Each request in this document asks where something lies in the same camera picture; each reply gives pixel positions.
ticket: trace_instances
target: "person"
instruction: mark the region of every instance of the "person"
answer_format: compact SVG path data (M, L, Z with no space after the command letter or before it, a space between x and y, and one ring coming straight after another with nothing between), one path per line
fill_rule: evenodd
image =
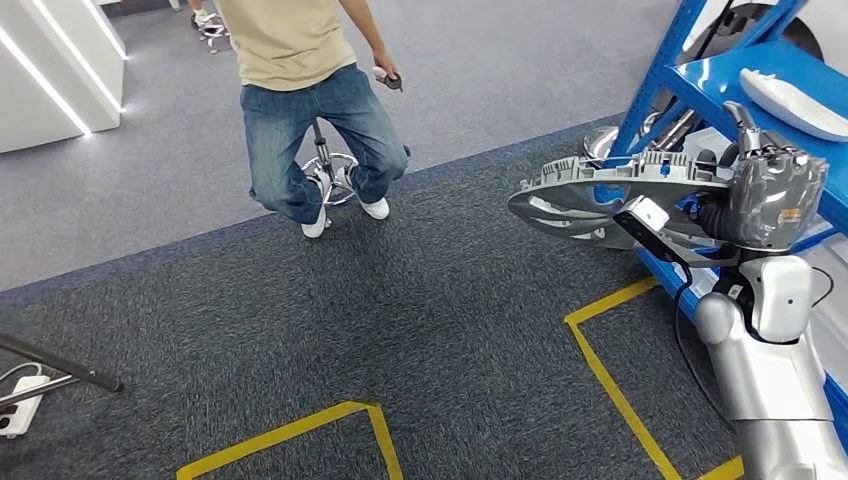
M239 59L250 196L300 223L309 238L324 232L323 198L331 188L323 171L304 174L295 161L316 118L329 121L357 158L358 166L342 167L336 180L371 217L389 215L386 192L407 167L404 146L344 37L336 1L365 37L375 66L397 78L366 0L215 0ZM209 15L201 0L189 4L202 25Z

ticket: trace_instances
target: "yellow floor marking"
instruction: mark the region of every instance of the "yellow floor marking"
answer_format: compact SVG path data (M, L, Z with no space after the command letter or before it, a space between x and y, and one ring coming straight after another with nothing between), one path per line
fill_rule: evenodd
M569 313L565 316L565 323L575 326L580 325L595 315L600 315L610 308L621 305L631 298L637 297L656 286L657 279L654 277L648 277L644 280L638 281L629 287L622 288L612 295L598 300L597 302L590 303L576 312Z
M569 323L568 326L574 333L574 338L577 339L577 345L583 352L583 356L586 357L586 363L589 364L589 368L592 369L595 376L598 378L598 381L601 382L601 386L604 387L604 390L606 390L607 395L609 395L612 400L612 403L615 404L615 407L621 413L621 416L624 417L624 421L626 421L627 425L630 426L630 430L632 430L636 435L636 438L639 439L639 443L642 444L642 448L645 449L645 452L648 453L648 456L651 457L651 460L653 460L657 465L657 468L659 468L663 478L665 478L665 480L682 480L680 474L677 473L677 470L674 469L674 466L668 460L668 457L665 456L665 453L663 453L662 449L657 444L657 441L654 440L654 437L652 437L651 433L648 432L645 424L643 424L642 420L639 419L639 416L636 415L633 407L630 406L630 402L624 398L624 394L621 392L621 389L618 388L618 385L616 385L615 380L612 379L612 376L592 350L592 347L589 346L589 342L586 341L586 337L580 333L580 329L577 325Z
M285 442L322 425L332 423L340 418L363 410L368 412L368 418L371 420L371 426L374 428L377 445L379 445L380 452L383 454L383 460L386 462L389 480L403 479L397 453L395 453L395 447L392 444L392 437L389 435L389 426L386 424L386 418L383 416L380 406L373 403L342 402L326 410L301 418L296 422L283 425L270 432L263 433L262 435L245 440L220 452L213 453L208 457L192 462L177 471L177 480L194 479L252 453Z
M698 477L698 480L738 480L742 478L742 457L736 457L716 468L712 472Z

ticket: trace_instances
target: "stool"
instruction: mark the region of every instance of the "stool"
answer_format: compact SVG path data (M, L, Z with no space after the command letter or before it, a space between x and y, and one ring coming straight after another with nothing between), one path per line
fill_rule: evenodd
M229 40L230 32L224 25L223 20L217 13L213 13L206 17L206 22L202 27L197 27L194 22L194 15L191 16L191 24L200 32L200 41L206 40L206 45L209 47L209 53L215 55L218 53L218 47L215 46L215 41L223 38Z
M306 175L312 175L315 169L321 169L329 175L332 185L330 190L324 192L324 205L335 207L346 203L356 194L345 188L341 182L336 179L336 172L341 167L348 165L357 165L357 161L350 155L344 153L330 153L327 148L327 139L321 133L321 127L318 125L318 119L312 122L312 132L315 134L315 149L318 151L318 156L306 162L301 169Z

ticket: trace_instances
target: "cable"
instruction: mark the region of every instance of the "cable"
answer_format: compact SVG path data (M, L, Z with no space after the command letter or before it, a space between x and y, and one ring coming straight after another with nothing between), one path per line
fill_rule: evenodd
M698 372L692 365L692 360L689 359L689 355L683 348L683 339L681 339L680 337L680 301L683 299L683 292L685 292L687 288L692 286L694 279L692 278L692 271L689 270L689 267L687 267L686 265L680 266L683 268L683 273L686 275L686 281L683 282L683 285L681 285L680 288L677 289L677 293L674 295L674 323L672 324L674 328L674 340L677 342L677 349L680 351L680 355L686 362L686 368L689 369L689 373L692 375L692 378L695 380L695 383L698 384L698 389L701 390L701 393L704 395L704 398L707 399L707 402L710 404L710 407L718 414L722 422L724 422L724 424L731 431L733 431L733 423L728 420L727 416L718 406L718 403L713 400L712 395L710 395L710 393L707 391L707 387L704 386L704 381L701 379L701 376L698 375Z
M830 287L827 289L827 291L826 291L826 292L824 292L824 295L822 295L821 297L819 297L819 299L818 299L818 300L816 300L815 302L813 302L813 306L812 306L812 307L810 307L810 308L816 308L816 305L818 305L818 304L820 304L822 301L824 301L824 299L825 299L825 298L827 298L827 297L828 297L828 295L830 295L831 293L833 293L833 289L834 289L834 288L836 288L836 282L834 282L834 281L833 281L833 277L832 277L829 273L825 272L824 270L822 270L822 269L821 269L821 268L819 268L819 267L813 267L813 270L815 270L815 271L817 271L817 272L820 272L822 275L824 275L825 277L827 277L828 281L830 281Z
M13 369L9 370L8 372L4 373L2 376L0 376L0 382L2 382L3 380L6 380L6 379L7 379L7 378L9 378L9 377L10 377L13 373L17 372L18 370L22 370L22 369L24 369L24 368L26 368L26 367L34 367L34 368L37 368L37 369L38 369L38 373L36 373L36 375L41 375L41 370L44 368L44 366L43 366L43 365L41 365L40 363L35 363L35 362L22 363L22 364L18 365L17 367L15 367L15 368L13 368Z
M701 227L706 234L717 240L728 240L733 237L726 231L728 206L727 201L714 193L698 193L694 200L686 202L683 207L689 220Z
M731 7L733 7L734 0L727 0L727 3L724 4L724 8L721 9L721 13L718 14L718 18L715 22L710 26L710 30L707 32L707 37L704 39L704 43L701 44L701 48L698 49L698 53L695 54L695 60L698 61L704 57L704 53L707 52L707 47L713 41L713 37L718 33L718 29L721 27L721 24L724 23L724 18L730 12Z

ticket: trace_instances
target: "shoe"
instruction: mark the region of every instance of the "shoe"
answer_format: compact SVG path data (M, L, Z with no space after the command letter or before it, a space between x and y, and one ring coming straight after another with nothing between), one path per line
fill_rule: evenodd
M321 191L322 199L332 186L330 176L317 168L315 169L315 173L307 177L307 180L315 182L315 185L318 186L318 190ZM309 238L320 237L321 234L324 233L324 229L327 228L327 207L325 207L322 203L321 211L318 212L318 220L312 224L301 224L300 228L303 230L303 234Z
M194 27L195 30L200 30L206 26L206 22L209 21L209 15L198 15L196 13L191 14L191 26Z
M353 189L353 184L350 181L350 167L350 165L346 165L339 168L339 171L336 172L336 181L339 182L342 187L355 193L356 191ZM362 205L362 209L365 210L365 213L375 220L383 220L389 216L389 202L387 202L385 198L381 198L374 203L365 203L362 200L359 200L359 204Z

